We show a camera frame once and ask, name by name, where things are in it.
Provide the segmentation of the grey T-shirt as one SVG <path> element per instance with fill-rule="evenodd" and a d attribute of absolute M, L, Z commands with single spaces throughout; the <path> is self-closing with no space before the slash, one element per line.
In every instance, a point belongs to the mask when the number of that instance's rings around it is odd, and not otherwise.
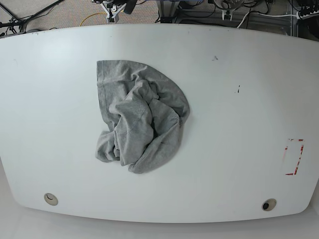
<path fill-rule="evenodd" d="M 135 174 L 153 171 L 175 154 L 190 106 L 178 85 L 155 68 L 128 60 L 97 62 L 100 112 L 108 126 L 95 156 Z"/>

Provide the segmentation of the red tape rectangle marking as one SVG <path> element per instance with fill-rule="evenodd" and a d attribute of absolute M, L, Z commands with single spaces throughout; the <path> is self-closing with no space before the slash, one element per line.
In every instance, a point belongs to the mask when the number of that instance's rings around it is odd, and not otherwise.
<path fill-rule="evenodd" d="M 284 150 L 282 170 L 284 175 L 297 174 L 305 145 L 304 139 L 289 138 Z"/>

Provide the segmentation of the white power strip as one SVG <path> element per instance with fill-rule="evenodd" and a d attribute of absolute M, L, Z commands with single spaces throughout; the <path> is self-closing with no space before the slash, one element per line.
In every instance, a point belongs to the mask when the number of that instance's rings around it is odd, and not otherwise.
<path fill-rule="evenodd" d="M 297 13 L 297 19 L 308 19 L 311 17 L 316 17 L 318 15 L 318 5 L 305 6 L 304 8 L 301 8 L 301 10 Z"/>

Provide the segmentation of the black tripod stand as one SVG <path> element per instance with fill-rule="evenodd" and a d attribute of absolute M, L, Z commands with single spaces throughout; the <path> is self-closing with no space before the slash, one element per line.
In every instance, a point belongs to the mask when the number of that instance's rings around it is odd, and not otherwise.
<path fill-rule="evenodd" d="M 47 15 L 50 10 L 52 10 L 54 7 L 56 7 L 62 2 L 64 2 L 64 0 L 57 0 L 54 3 L 46 6 L 45 8 L 39 10 L 38 12 L 32 15 L 28 15 L 26 17 L 20 17 L 20 18 L 17 17 L 11 10 L 9 10 L 5 5 L 1 3 L 0 8 L 5 13 L 7 13 L 11 17 L 11 19 L 9 20 L 9 22 L 6 22 L 6 23 L 1 22 L 0 27 L 7 28 L 13 34 L 17 34 L 17 31 L 15 30 L 15 27 L 17 26 L 19 28 L 19 33 L 25 33 L 25 29 L 30 21 Z"/>

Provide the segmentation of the aluminium frame post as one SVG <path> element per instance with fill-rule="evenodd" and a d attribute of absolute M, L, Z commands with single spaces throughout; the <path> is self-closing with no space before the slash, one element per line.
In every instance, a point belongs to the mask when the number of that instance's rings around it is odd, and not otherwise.
<path fill-rule="evenodd" d="M 176 10 L 179 6 L 179 0 L 157 0 L 160 23 L 173 23 L 176 19 Z"/>

